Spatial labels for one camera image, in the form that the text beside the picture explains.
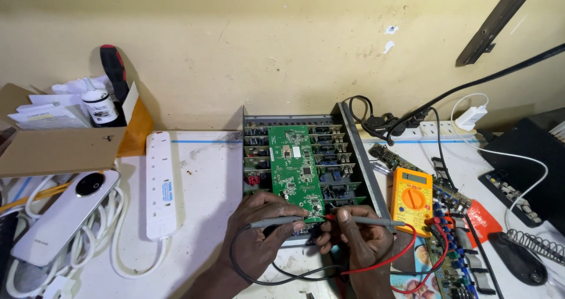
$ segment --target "power strip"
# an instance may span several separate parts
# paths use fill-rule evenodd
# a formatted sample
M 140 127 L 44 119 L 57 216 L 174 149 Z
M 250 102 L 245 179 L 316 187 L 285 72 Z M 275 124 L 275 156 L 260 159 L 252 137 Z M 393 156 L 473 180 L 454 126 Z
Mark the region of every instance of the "power strip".
M 458 128 L 457 126 L 451 126 L 451 122 L 449 121 L 440 121 L 440 131 L 441 131 L 441 139 L 442 140 L 450 140 L 450 139 L 457 139 L 459 137 L 454 131 L 454 128 L 457 128 L 457 132 L 465 139 L 470 139 L 474 135 L 476 135 L 477 131 L 472 129 L 471 131 L 465 131 L 463 129 Z M 370 136 L 361 125 L 357 125 L 357 131 L 359 132 L 359 136 L 361 136 L 361 140 L 364 143 L 373 144 L 375 142 L 384 141 L 382 139 Z M 401 136 L 395 137 L 392 136 L 393 141 L 420 141 L 420 140 L 437 140 L 437 122 L 422 122 L 418 128 L 411 128 L 406 129 Z
M 179 229 L 173 185 L 171 137 L 168 132 L 147 136 L 147 237 L 158 241 L 173 236 Z

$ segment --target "white bottle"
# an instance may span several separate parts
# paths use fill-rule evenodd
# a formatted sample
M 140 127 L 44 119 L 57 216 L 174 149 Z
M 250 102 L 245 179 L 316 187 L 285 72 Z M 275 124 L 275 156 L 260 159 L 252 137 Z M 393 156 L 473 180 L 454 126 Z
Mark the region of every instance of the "white bottle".
M 81 98 L 94 122 L 100 127 L 117 127 L 115 123 L 118 113 L 108 91 L 97 89 L 88 77 L 84 77 L 83 80 L 87 85 L 87 91 L 81 95 Z

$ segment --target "wall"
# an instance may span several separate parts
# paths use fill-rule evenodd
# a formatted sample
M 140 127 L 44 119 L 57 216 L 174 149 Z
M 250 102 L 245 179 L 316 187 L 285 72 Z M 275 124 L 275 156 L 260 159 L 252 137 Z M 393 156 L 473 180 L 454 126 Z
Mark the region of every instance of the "wall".
M 565 0 L 528 0 L 477 64 L 455 60 L 499 0 L 0 0 L 0 85 L 45 90 L 127 56 L 157 128 L 235 129 L 251 114 L 325 114 L 351 95 L 405 114 L 565 42 Z M 385 34 L 391 25 L 399 29 Z M 384 53 L 385 44 L 395 46 Z M 492 127 L 565 106 L 565 55 L 470 88 Z M 473 104 L 482 103 L 473 100 Z

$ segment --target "workbench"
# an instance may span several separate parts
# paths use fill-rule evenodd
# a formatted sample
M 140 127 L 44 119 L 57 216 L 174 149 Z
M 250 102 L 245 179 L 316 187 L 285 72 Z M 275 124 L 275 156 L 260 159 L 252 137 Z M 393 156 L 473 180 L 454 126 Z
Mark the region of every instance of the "workbench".
M 231 132 L 170 132 L 173 142 L 172 156 L 175 172 L 177 199 L 184 218 L 181 230 L 173 236 L 165 261 L 150 276 L 127 280 L 117 276 L 109 262 L 106 248 L 74 278 L 79 280 L 77 299 L 98 298 L 178 298 L 194 278 L 212 264 L 216 258 L 230 214 L 242 198 L 241 141 L 234 141 Z M 372 144 L 365 144 L 369 149 Z M 406 158 L 428 173 L 433 173 L 431 157 L 438 157 L 436 141 L 399 141 L 391 150 Z M 498 220 L 504 229 L 505 206 L 483 186 L 477 177 L 492 170 L 492 167 L 477 151 L 462 141 L 445 141 L 443 153 L 451 176 L 460 191 L 478 200 Z M 157 258 L 157 243 L 145 235 L 145 157 L 122 158 L 121 187 L 131 194 L 130 208 L 120 237 L 119 251 L 122 262 L 130 269 L 145 270 Z M 376 173 L 379 186 L 390 201 L 392 179 Z M 541 237 L 564 243 L 563 236 L 549 223 L 536 229 L 527 228 L 513 214 L 512 228 L 529 233 L 540 233 Z M 550 277 L 545 285 L 531 287 L 514 278 L 486 242 L 485 251 L 498 278 L 506 298 L 565 298 L 565 286 L 561 278 Z M 565 267 L 544 259 L 544 262 L 565 276 Z M 321 267 L 321 257 L 316 246 L 281 249 L 275 263 L 294 274 Z M 272 266 L 266 270 L 262 280 L 286 279 Z M 276 287 L 252 285 L 236 296 L 245 298 L 303 299 L 306 293 L 317 299 L 338 299 L 326 281 L 292 281 Z M 480 298 L 496 298 L 481 295 Z

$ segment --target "yellow multimeter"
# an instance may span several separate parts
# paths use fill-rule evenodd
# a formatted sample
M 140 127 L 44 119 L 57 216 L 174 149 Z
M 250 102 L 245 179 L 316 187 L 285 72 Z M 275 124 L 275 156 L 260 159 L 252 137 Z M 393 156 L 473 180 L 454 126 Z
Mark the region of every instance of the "yellow multimeter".
M 427 173 L 404 168 L 394 170 L 394 185 L 390 215 L 393 220 L 411 224 L 416 228 L 418 236 L 430 237 L 426 231 L 425 220 L 432 214 L 432 176 Z M 408 227 L 397 227 L 397 230 L 412 233 Z

